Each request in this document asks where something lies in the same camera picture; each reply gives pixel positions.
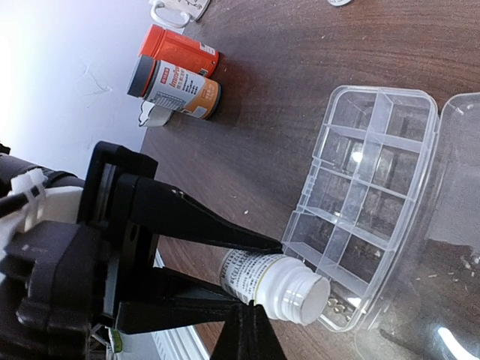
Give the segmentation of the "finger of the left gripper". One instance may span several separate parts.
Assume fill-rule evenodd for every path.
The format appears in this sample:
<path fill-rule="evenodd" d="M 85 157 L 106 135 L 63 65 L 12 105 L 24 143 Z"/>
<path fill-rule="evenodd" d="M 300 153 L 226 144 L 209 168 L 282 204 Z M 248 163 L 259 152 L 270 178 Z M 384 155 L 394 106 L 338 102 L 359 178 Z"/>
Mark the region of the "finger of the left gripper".
<path fill-rule="evenodd" d="M 137 175 L 122 175 L 116 195 L 127 197 L 126 218 L 162 236 L 243 251 L 281 251 L 281 243 L 236 225 L 178 187 Z"/>
<path fill-rule="evenodd" d="M 285 359 L 264 307 L 169 268 L 130 282 L 114 328 L 128 335 L 223 322 L 211 359 Z"/>

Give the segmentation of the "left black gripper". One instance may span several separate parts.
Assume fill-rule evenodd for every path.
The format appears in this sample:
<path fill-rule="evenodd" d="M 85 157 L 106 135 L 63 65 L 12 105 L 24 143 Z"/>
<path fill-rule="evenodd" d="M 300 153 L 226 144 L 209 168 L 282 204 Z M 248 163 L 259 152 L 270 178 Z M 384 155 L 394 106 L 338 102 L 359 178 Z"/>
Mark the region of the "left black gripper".
<path fill-rule="evenodd" d="M 3 359 L 86 359 L 93 328 L 116 329 L 119 302 L 157 248 L 126 218 L 116 185 L 124 174 L 154 179 L 157 166 L 109 142 L 95 146 L 85 181 L 1 155 Z"/>

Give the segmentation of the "white pill bottle front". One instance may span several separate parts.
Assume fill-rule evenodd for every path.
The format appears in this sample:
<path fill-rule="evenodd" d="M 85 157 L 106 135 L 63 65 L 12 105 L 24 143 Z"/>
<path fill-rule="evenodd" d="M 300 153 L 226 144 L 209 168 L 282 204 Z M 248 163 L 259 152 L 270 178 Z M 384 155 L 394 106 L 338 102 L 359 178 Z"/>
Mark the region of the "white pill bottle front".
<path fill-rule="evenodd" d="M 230 250 L 222 260 L 219 281 L 245 304 L 262 305 L 269 319 L 303 326 L 320 317 L 331 293 L 329 280 L 282 253 Z"/>

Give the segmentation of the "grey lid pill bottle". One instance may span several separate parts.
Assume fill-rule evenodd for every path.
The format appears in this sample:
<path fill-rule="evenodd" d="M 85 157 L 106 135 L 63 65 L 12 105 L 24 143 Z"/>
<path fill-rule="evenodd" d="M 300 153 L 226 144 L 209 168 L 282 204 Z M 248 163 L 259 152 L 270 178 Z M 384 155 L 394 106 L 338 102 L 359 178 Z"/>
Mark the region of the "grey lid pill bottle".
<path fill-rule="evenodd" d="M 197 119 L 207 119 L 218 106 L 221 85 L 167 61 L 141 55 L 127 94 Z"/>

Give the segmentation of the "clear plastic pill organizer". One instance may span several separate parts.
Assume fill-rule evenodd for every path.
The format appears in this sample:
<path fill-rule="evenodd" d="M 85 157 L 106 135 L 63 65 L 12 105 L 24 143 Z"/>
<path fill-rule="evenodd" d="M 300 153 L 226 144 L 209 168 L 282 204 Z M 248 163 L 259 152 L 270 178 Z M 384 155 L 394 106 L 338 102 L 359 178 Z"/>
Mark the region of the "clear plastic pill organizer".
<path fill-rule="evenodd" d="M 479 94 L 342 85 L 282 238 L 331 285 L 311 359 L 479 357 Z"/>

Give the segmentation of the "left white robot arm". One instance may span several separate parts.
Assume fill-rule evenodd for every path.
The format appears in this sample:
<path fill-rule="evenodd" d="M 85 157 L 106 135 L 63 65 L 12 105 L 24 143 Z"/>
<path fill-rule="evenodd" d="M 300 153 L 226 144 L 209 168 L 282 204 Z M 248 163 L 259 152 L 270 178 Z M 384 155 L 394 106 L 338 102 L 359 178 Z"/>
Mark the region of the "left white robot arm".
<path fill-rule="evenodd" d="M 280 243 L 156 181 L 157 167 L 99 142 L 82 180 L 1 148 L 3 359 L 87 359 L 97 326 L 136 335 L 213 322 L 213 359 L 284 358 L 261 305 L 154 266 L 158 236 L 260 254 Z"/>

